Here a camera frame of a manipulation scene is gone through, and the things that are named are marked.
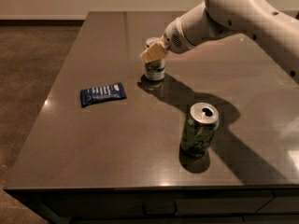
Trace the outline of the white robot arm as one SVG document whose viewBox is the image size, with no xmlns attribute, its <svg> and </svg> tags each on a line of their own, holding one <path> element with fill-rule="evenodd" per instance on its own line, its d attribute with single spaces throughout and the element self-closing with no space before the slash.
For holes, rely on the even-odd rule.
<svg viewBox="0 0 299 224">
<path fill-rule="evenodd" d="M 168 52 L 181 54 L 235 33 L 252 39 L 299 82 L 299 20 L 266 0 L 205 0 L 170 22 L 140 57 L 144 63 L 151 63 Z"/>
</svg>

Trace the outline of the white rounded gripper body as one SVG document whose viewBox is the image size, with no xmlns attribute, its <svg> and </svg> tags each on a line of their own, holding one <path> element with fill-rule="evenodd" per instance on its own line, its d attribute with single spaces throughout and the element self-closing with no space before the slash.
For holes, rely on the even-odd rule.
<svg viewBox="0 0 299 224">
<path fill-rule="evenodd" d="M 185 37 L 181 18 L 176 18 L 167 25 L 163 38 L 169 50 L 176 54 L 181 54 L 194 48 L 194 45 Z"/>
</svg>

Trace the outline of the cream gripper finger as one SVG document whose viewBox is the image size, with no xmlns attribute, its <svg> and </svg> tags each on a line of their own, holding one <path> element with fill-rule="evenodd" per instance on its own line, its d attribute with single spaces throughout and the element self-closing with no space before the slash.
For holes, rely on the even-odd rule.
<svg viewBox="0 0 299 224">
<path fill-rule="evenodd" d="M 151 63 L 163 59 L 169 51 L 169 46 L 163 40 L 155 41 L 152 45 L 146 48 L 140 58 L 144 63 Z"/>
</svg>

